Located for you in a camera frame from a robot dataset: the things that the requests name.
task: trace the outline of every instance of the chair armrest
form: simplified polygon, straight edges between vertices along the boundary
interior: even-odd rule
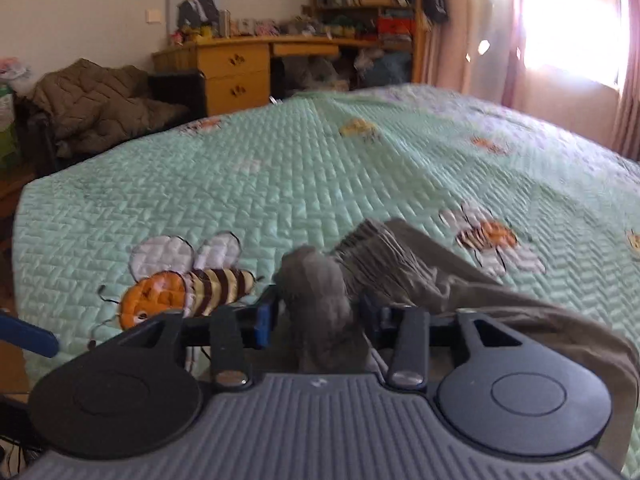
[[[185,105],[190,111],[186,122],[207,117],[205,77],[200,70],[151,74],[148,84],[153,99]]]
[[[51,117],[30,100],[19,98],[15,104],[15,127],[20,150],[30,160],[38,177],[63,169],[56,157]]]

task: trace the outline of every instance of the black suit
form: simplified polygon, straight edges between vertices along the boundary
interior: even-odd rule
[[[204,14],[207,17],[207,21],[217,25],[219,22],[218,8],[213,0],[198,0]],[[200,13],[193,8],[191,3],[184,0],[178,6],[178,28],[182,28],[183,25],[189,25],[193,28],[198,28],[202,25],[202,18]]]

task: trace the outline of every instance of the gray ribbed plate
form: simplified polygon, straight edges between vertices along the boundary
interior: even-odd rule
[[[484,455],[442,427],[423,397],[373,375],[270,374],[213,398],[191,431],[146,456],[88,462],[47,453],[24,480],[620,478],[594,454],[555,463]]]

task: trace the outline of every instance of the light switch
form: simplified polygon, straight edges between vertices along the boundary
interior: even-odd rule
[[[146,10],[146,22],[147,23],[162,23],[162,12],[160,12],[160,9],[147,9]]]

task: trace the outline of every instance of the green container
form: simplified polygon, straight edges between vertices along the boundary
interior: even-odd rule
[[[0,84],[0,171],[20,164],[20,149],[15,133],[14,92]]]

